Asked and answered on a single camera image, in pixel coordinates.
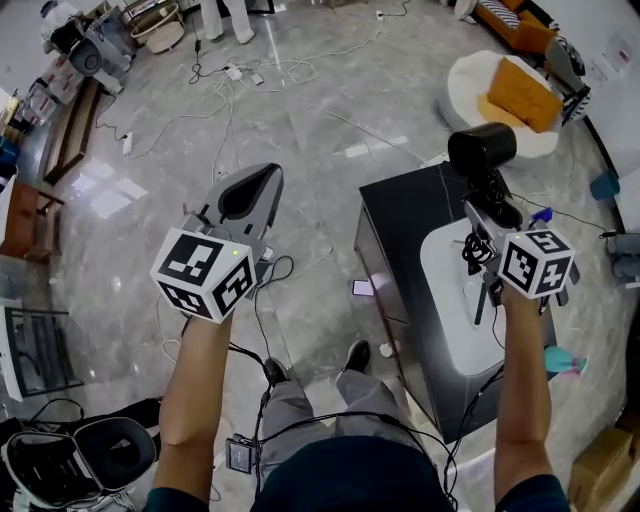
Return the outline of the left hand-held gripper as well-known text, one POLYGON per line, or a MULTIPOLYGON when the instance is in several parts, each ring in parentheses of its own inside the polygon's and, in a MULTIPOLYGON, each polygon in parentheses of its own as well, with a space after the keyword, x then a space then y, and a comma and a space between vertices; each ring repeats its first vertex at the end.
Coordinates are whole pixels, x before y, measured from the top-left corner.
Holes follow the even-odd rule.
POLYGON ((219 181, 182 227, 169 230, 150 276, 169 305, 221 323, 273 265, 264 241, 284 188, 279 164, 243 168, 219 181))

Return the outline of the small black monitor device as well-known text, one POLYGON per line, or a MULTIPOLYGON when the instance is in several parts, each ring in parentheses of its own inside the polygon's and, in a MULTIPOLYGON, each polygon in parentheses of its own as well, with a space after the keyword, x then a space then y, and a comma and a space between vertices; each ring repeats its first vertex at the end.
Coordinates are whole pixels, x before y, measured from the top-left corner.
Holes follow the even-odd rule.
POLYGON ((256 447, 253 439, 233 434, 225 441, 226 467, 243 474, 251 474, 255 466, 256 447))

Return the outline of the person's left black shoe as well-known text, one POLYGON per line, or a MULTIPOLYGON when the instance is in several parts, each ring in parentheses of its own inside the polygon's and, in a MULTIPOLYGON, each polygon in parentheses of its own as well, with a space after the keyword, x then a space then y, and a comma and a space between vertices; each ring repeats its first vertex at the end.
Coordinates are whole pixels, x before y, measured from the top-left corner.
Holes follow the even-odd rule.
POLYGON ((280 383, 289 381, 287 369, 275 358, 268 358, 264 361, 264 372, 272 388, 280 383))

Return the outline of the yellow blanket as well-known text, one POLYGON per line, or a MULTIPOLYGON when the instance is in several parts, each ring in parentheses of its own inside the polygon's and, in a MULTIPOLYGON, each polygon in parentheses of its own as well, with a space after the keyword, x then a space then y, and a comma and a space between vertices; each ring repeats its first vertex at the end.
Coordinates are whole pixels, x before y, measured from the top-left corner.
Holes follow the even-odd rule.
POLYGON ((487 93, 479 94, 477 96, 477 110, 487 122, 502 123, 510 126, 511 128, 526 127, 526 124, 519 118, 491 103, 487 93))

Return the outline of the person's black shoe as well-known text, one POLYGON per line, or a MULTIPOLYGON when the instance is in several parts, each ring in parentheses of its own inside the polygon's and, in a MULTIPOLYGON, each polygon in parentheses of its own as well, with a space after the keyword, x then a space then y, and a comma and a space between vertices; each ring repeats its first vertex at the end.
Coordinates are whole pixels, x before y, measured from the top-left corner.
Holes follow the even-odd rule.
POLYGON ((264 361, 264 372, 272 388, 280 383, 289 381, 287 369, 275 358, 268 358, 264 361))
POLYGON ((359 340, 351 345, 343 372, 355 371, 366 374, 371 360, 371 347, 368 341, 359 340))

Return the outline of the black vanity cabinet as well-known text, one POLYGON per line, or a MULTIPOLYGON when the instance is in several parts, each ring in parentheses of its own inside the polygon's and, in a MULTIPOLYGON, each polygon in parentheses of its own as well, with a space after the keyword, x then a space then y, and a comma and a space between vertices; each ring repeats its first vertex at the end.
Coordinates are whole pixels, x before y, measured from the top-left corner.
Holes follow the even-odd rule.
POLYGON ((470 377, 455 369, 420 261, 429 233, 466 218, 466 193, 447 163, 365 185, 354 243, 400 381, 447 443, 495 419, 501 386, 489 380, 503 363, 470 377))

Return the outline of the black metal rack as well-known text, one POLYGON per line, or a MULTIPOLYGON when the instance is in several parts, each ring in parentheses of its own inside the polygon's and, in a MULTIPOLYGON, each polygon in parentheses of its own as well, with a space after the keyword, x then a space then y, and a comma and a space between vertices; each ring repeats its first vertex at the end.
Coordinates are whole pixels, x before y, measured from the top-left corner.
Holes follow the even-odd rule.
POLYGON ((14 401, 80 387, 69 355, 66 311, 0 305, 0 377, 14 401))

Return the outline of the wooden stool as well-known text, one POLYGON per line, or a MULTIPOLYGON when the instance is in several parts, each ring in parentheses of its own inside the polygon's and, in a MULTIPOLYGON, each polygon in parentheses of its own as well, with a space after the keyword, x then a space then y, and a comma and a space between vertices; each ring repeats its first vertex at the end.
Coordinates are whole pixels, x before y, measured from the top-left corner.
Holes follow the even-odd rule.
POLYGON ((0 255, 48 265, 60 254, 65 202, 13 176, 0 192, 0 255))

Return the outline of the person's grey trousers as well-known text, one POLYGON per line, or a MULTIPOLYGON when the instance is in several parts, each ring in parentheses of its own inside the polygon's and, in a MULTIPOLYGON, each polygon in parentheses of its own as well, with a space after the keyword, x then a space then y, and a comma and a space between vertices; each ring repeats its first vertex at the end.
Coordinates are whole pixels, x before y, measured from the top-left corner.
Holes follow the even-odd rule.
POLYGON ((337 418, 331 427, 318 421, 287 432, 282 430, 293 423, 312 418, 314 411, 303 388, 297 383, 285 381, 275 386, 264 411, 262 436, 278 436, 262 447, 262 479, 267 479, 272 471, 304 446, 326 439, 366 436, 386 439, 410 448, 417 447, 403 429, 388 425, 372 415, 376 412, 399 420, 403 418, 393 393, 382 380, 367 370, 359 372, 347 369, 339 374, 336 386, 347 405, 346 417, 337 418))

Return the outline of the cardboard box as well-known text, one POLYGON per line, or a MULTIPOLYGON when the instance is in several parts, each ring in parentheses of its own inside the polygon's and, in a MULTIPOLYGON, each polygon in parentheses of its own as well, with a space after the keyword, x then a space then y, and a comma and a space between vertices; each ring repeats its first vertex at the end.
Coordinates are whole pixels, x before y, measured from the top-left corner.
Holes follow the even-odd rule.
POLYGON ((572 466, 568 499, 577 512, 604 512, 627 483, 633 468, 633 435, 603 429, 572 466))

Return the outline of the teal cup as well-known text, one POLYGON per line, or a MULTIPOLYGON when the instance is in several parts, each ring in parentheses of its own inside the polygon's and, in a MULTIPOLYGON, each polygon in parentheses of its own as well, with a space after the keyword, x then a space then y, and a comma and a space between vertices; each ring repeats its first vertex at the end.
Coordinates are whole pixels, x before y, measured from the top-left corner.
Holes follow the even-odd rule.
POLYGON ((588 365, 587 357, 576 356, 559 346, 547 346, 544 359, 546 370, 556 374, 581 375, 588 365))

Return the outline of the teal waste bin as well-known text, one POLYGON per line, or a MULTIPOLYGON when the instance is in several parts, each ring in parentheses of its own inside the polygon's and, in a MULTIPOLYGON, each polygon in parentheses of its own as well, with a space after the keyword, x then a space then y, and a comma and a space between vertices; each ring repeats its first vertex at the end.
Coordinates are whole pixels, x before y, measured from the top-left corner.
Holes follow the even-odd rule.
POLYGON ((620 192, 619 177, 614 170, 606 169, 591 181, 589 189, 597 201, 611 199, 620 192))

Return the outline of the black bathtub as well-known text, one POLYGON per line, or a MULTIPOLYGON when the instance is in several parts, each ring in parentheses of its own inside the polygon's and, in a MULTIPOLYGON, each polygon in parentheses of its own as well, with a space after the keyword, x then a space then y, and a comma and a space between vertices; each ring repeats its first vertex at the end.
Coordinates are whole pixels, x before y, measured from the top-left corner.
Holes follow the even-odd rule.
POLYGON ((626 401, 617 425, 628 432, 640 431, 640 304, 627 339, 625 376, 626 401))

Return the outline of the row of clear water jugs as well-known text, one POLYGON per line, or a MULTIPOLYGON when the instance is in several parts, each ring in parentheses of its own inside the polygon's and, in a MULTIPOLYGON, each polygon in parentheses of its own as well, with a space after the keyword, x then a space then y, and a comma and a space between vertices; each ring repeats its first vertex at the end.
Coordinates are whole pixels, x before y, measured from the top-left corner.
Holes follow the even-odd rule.
POLYGON ((32 125, 43 125, 77 95, 85 77, 65 56, 59 56, 30 86, 23 117, 32 125))

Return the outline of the person's right forearm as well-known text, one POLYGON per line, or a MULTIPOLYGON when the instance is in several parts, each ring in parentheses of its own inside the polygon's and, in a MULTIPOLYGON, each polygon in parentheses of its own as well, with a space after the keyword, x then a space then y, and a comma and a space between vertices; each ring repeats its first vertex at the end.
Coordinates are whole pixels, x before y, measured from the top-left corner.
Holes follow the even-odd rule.
POLYGON ((506 335, 493 470, 496 502, 521 482, 552 473, 545 448, 551 397, 538 306, 509 285, 501 300, 506 335))

